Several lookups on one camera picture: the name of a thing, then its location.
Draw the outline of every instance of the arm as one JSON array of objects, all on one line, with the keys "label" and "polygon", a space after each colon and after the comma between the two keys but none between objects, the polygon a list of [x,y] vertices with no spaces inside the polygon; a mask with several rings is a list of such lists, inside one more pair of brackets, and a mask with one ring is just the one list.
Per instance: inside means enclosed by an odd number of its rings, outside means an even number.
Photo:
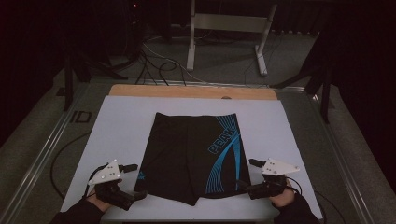
[{"label": "arm", "polygon": [[97,199],[94,189],[90,195],[66,212],[56,214],[50,224],[99,224],[102,215],[111,207],[111,204]]},{"label": "arm", "polygon": [[274,218],[275,224],[319,224],[305,198],[292,189],[285,189],[282,194],[269,199],[280,212]]}]

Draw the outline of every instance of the metal stand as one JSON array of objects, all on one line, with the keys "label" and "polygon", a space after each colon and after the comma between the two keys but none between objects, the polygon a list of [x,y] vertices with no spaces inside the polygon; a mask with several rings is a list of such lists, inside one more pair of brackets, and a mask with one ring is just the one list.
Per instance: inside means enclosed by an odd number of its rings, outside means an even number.
[{"label": "metal stand", "polygon": [[66,42],[64,57],[64,111],[67,111],[73,102],[73,71],[76,72],[79,81],[89,82],[91,80],[91,74],[88,66],[97,68],[105,75],[113,77],[114,79],[128,79],[128,77],[120,76],[119,74],[111,71],[101,63],[91,59],[85,53]]},{"label": "metal stand", "polygon": [[255,47],[255,53],[260,67],[260,74],[262,76],[267,76],[267,68],[265,66],[262,50],[264,49],[265,41],[270,32],[275,11],[276,5],[271,5],[270,13],[267,18],[201,14],[195,13],[195,0],[191,0],[191,29],[187,70],[190,72],[194,70],[195,29],[240,31],[262,33],[262,42]]}]

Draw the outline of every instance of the swim trunks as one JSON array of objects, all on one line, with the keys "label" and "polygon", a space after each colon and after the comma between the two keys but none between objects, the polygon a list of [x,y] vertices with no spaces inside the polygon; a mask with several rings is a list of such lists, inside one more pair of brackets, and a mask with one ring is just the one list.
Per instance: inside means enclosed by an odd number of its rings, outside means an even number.
[{"label": "swim trunks", "polygon": [[195,205],[200,197],[245,193],[248,164],[235,114],[166,116],[157,113],[134,190]]}]

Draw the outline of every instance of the black sleeve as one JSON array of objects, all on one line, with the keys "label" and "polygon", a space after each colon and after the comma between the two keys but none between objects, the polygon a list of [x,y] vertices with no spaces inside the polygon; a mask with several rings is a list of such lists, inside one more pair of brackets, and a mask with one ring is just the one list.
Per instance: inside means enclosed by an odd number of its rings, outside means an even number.
[{"label": "black sleeve", "polygon": [[50,224],[99,224],[103,214],[93,203],[81,200],[66,212],[56,214]]},{"label": "black sleeve", "polygon": [[298,193],[295,194],[294,202],[276,209],[280,214],[274,218],[275,224],[319,224],[308,202]]}]

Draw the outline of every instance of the white board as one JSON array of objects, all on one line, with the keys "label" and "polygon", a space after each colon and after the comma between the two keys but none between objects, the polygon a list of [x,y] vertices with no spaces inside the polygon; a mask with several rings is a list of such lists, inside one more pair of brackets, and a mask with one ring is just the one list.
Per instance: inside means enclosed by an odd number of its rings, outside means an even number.
[{"label": "white board", "polygon": [[[266,161],[273,158],[299,166],[301,171],[290,174],[289,177],[300,183],[313,213],[322,218],[280,101],[132,96],[107,96],[104,100],[62,211],[78,202],[88,178],[97,167],[115,159],[119,164],[134,163],[140,166],[157,112],[168,116],[220,116],[235,113],[247,159]],[[123,181],[120,188],[123,191],[132,192],[137,173],[121,174]],[[252,184],[263,181],[260,168],[249,165],[249,174]],[[250,200],[247,194],[216,200],[201,198],[195,206],[149,195],[146,199],[135,202],[129,211],[110,208],[103,220],[259,221],[272,219],[276,215],[277,210],[268,199]]]}]

